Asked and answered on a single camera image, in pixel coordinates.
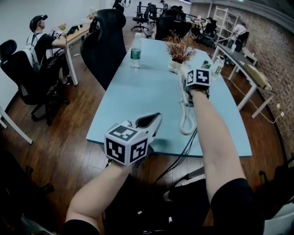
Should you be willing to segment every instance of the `cardboard box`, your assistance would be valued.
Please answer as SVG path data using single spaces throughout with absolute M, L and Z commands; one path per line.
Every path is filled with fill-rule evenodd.
M 272 90 L 270 82 L 267 80 L 265 75 L 259 72 L 254 66 L 245 64 L 244 68 L 247 73 L 249 73 L 252 78 L 257 82 L 257 84 L 264 90 Z

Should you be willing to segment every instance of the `brown floorboard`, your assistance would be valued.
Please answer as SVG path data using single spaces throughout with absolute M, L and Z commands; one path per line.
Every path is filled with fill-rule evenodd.
M 135 31 L 132 32 L 130 28 L 135 24 L 131 19 L 127 19 L 124 28 L 126 46 L 132 42 Z M 73 45 L 72 55 L 80 53 L 80 43 L 81 41 L 78 41 Z M 198 48 L 210 51 L 205 46 L 200 45 Z M 55 192 L 48 194 L 48 198 L 56 211 L 59 223 L 57 232 L 60 232 L 75 192 L 98 175 L 106 164 L 101 148 L 85 139 L 104 90 L 84 64 L 81 55 L 72 57 L 72 60 L 79 85 L 66 88 L 65 96 L 69 98 L 70 105 L 60 106 L 50 127 L 44 119 L 33 122 L 30 112 L 34 107 L 25 105 L 19 97 L 8 112 L 12 120 L 34 141 L 32 145 L 22 139 L 10 126 L 6 130 L 0 128 L 1 149 L 9 150 L 22 167 L 26 165 L 33 167 L 33 180 L 37 184 L 50 182 L 54 185 Z M 225 66 L 222 75 L 228 77 L 231 71 L 232 67 Z M 247 92 L 250 88 L 241 75 L 237 75 L 234 82 L 243 92 Z M 238 104 L 243 95 L 231 83 L 227 81 L 226 83 Z M 252 101 L 257 106 L 262 103 L 257 93 L 253 95 Z M 251 119 L 254 111 L 253 105 L 247 103 L 240 113 L 252 148 L 252 157 L 242 158 L 241 163 L 249 184 L 255 190 L 262 184 L 259 171 L 264 170 L 268 178 L 272 179 L 275 168 L 283 164 L 283 153 L 274 125 L 261 115 Z M 270 119 L 266 109 L 263 113 Z M 175 159 L 176 157 L 151 156 L 139 169 L 133 169 L 132 175 L 144 185 L 151 184 Z M 180 177 L 201 166 L 203 166 L 201 159 L 186 159 L 160 180 L 158 185 L 168 187 Z M 211 212 L 204 224 L 213 224 Z M 99 227 L 102 227 L 101 219 L 99 219 Z

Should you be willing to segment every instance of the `black cap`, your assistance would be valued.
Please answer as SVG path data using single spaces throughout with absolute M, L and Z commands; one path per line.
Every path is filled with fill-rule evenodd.
M 47 15 L 44 15 L 44 16 L 36 16 L 36 17 L 34 17 L 34 18 L 31 20 L 31 22 L 29 23 L 29 29 L 30 29 L 32 32 L 34 32 L 34 31 L 36 30 L 36 28 L 37 28 L 37 24 L 38 24 L 38 22 L 41 21 L 41 20 L 45 20 L 45 19 L 47 19 L 47 18 L 48 18 Z

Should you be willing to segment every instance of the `flower pot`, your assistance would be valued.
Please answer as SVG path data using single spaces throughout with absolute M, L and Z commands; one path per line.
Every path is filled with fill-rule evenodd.
M 178 62 L 172 60 L 172 61 L 169 63 L 168 69 L 169 69 L 171 72 L 178 74 L 178 72 L 179 72 L 181 66 L 182 66 L 182 64 L 180 64 L 180 63 L 178 63 Z

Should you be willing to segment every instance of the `forearm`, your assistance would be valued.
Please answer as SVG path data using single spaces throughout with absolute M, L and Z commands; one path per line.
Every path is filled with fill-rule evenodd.
M 132 166 L 112 163 L 73 197 L 69 213 L 97 218 L 113 201 L 128 177 Z
M 230 132 L 202 92 L 192 90 L 209 198 L 232 179 L 245 178 Z

